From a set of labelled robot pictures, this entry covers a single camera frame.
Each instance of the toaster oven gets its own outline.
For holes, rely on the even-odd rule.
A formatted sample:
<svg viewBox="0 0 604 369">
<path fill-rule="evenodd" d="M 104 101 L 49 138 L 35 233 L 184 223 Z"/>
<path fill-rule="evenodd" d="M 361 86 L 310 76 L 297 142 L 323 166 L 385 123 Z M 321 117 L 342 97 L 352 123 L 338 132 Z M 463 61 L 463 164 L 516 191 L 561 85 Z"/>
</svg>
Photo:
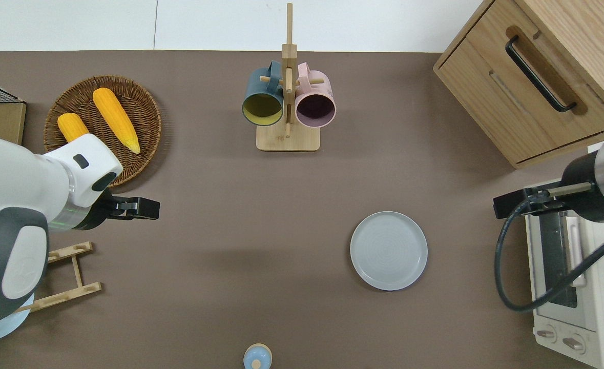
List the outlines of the toaster oven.
<svg viewBox="0 0 604 369">
<path fill-rule="evenodd" d="M 533 299 L 604 243 L 604 223 L 574 212 L 527 215 Z M 534 309 L 536 342 L 593 367 L 604 367 L 604 257 L 549 303 Z"/>
</svg>

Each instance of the wooden mug holder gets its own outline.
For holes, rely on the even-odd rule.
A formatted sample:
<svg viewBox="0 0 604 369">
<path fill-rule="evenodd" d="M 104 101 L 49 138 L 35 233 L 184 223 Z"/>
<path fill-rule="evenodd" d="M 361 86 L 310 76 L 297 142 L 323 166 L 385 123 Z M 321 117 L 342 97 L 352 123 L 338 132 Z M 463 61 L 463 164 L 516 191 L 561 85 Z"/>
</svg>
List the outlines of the wooden mug holder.
<svg viewBox="0 0 604 369">
<path fill-rule="evenodd" d="M 293 44 L 293 5 L 287 4 L 287 37 L 281 45 L 281 76 L 283 116 L 272 126 L 257 126 L 257 148 L 262 151 L 303 151 L 320 149 L 320 128 L 310 128 L 295 118 L 295 85 L 297 81 L 297 45 Z M 310 81 L 322 83 L 321 79 Z"/>
<path fill-rule="evenodd" d="M 15 312 L 18 313 L 20 311 L 30 309 L 31 313 L 33 313 L 33 311 L 38 311 L 40 309 L 48 308 L 49 306 L 54 306 L 55 304 L 63 303 L 65 301 L 70 301 L 71 299 L 75 299 L 77 297 L 91 294 L 92 292 L 100 291 L 100 282 L 90 283 L 86 285 L 82 283 L 81 269 L 79 268 L 79 261 L 76 259 L 76 255 L 82 254 L 84 252 L 89 252 L 92 249 L 92 244 L 89 241 L 86 241 L 84 243 L 79 243 L 77 245 L 72 245 L 66 248 L 49 252 L 49 256 L 47 259 L 48 263 L 63 260 L 68 257 L 72 258 L 72 264 L 74 265 L 74 277 L 76 279 L 76 284 L 78 285 L 78 287 L 65 292 L 60 292 L 60 294 L 55 294 L 52 296 L 47 296 L 42 299 L 35 300 L 32 304 L 22 306 Z"/>
</svg>

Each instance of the teal mug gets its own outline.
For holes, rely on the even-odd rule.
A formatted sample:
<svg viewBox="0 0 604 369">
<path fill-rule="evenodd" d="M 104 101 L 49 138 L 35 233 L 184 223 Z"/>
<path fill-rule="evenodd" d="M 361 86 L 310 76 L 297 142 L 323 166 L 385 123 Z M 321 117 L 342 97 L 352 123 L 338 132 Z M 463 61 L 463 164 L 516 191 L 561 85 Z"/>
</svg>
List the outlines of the teal mug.
<svg viewBox="0 0 604 369">
<path fill-rule="evenodd" d="M 269 77 L 269 82 L 260 80 L 261 76 Z M 283 116 L 283 88 L 281 63 L 272 60 L 269 68 L 259 68 L 252 72 L 247 82 L 243 115 L 257 126 L 271 126 Z"/>
</svg>

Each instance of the mug handle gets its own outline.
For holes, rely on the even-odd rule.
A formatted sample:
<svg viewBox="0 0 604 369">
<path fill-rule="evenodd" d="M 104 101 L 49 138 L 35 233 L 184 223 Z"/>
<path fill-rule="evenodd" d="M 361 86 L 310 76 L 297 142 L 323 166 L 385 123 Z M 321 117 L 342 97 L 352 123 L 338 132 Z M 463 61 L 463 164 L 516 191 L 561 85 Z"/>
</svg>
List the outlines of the mug handle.
<svg viewBox="0 0 604 369">
<path fill-rule="evenodd" d="M 266 91 L 274 94 L 277 92 L 279 80 L 281 79 L 281 64 L 278 61 L 272 60 L 269 63 L 267 74 L 269 74 L 269 82 L 267 82 Z"/>
<path fill-rule="evenodd" d="M 311 92 L 311 81 L 309 81 L 308 75 L 311 74 L 311 69 L 308 67 L 308 63 L 302 63 L 297 66 L 297 76 L 300 81 L 301 93 Z"/>
</svg>

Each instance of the round woven tray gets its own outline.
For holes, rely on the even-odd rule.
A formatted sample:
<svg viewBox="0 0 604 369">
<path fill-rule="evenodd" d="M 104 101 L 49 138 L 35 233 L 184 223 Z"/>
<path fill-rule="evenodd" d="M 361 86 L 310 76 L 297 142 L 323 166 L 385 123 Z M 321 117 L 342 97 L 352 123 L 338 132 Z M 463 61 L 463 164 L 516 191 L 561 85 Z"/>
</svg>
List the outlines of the round woven tray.
<svg viewBox="0 0 604 369">
<path fill-rule="evenodd" d="M 117 96 L 138 135 L 140 154 L 135 154 L 122 145 L 99 113 L 93 102 L 93 91 L 99 87 L 106 87 Z M 65 113 L 78 114 L 88 131 L 102 140 L 122 163 L 124 171 L 109 187 L 121 185 L 136 177 L 156 154 L 161 140 L 161 113 L 151 94 L 128 78 L 119 75 L 90 77 L 61 94 L 47 114 L 44 135 L 47 152 L 67 143 L 58 129 L 58 117 Z"/>
</svg>

